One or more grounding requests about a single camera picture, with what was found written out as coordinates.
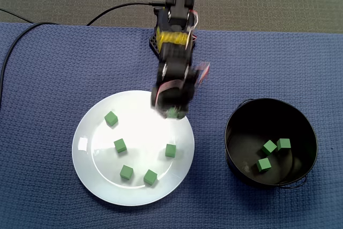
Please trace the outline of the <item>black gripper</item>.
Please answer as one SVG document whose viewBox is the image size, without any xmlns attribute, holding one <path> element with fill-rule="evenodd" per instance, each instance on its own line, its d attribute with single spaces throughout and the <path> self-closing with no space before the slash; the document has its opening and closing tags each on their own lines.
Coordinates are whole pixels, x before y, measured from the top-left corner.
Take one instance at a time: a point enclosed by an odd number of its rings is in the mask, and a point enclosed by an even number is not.
<svg viewBox="0 0 343 229">
<path fill-rule="evenodd" d="M 151 92 L 151 106 L 163 118 L 167 117 L 165 108 L 179 108 L 179 118 L 184 118 L 189 111 L 189 103 L 195 93 L 194 83 L 182 80 L 170 80 L 155 85 Z"/>
</svg>

